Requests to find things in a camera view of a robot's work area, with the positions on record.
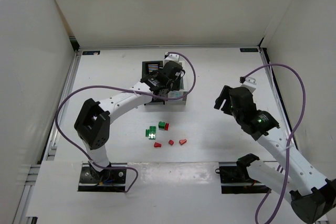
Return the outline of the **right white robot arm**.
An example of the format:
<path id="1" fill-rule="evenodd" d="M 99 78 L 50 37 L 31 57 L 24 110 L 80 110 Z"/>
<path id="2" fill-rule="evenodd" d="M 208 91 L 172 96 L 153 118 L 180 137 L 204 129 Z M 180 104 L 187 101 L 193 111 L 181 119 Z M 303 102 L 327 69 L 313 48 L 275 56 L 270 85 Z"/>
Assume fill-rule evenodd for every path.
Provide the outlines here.
<path id="1" fill-rule="evenodd" d="M 288 172 L 284 199 L 305 223 L 315 223 L 335 208 L 335 180 L 316 170 L 287 140 L 277 120 L 257 109 L 251 89 L 224 86 L 214 108 L 234 117 L 241 129 Z"/>

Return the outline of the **dark green small lego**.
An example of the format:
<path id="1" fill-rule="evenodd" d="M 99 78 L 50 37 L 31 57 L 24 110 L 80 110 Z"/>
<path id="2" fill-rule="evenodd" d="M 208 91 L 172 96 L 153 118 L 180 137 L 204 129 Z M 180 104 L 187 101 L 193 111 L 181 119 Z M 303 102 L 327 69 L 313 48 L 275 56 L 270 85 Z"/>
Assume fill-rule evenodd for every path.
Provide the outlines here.
<path id="1" fill-rule="evenodd" d="M 158 128 L 164 130 L 166 128 L 166 123 L 163 121 L 159 121 Z"/>

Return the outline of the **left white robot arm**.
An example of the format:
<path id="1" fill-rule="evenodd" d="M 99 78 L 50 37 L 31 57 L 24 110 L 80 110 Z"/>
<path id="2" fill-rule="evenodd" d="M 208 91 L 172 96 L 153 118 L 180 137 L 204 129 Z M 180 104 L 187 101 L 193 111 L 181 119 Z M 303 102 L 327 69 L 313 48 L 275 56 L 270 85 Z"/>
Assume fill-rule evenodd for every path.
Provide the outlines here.
<path id="1" fill-rule="evenodd" d="M 177 88 L 184 74 L 179 62 L 169 60 L 156 71 L 145 75 L 131 87 L 131 92 L 121 92 L 104 100 L 86 100 L 75 121 L 74 128 L 82 139 L 89 161 L 91 176 L 103 182 L 109 180 L 111 167 L 105 144 L 109 139 L 110 125 L 136 107 L 161 99 Z"/>

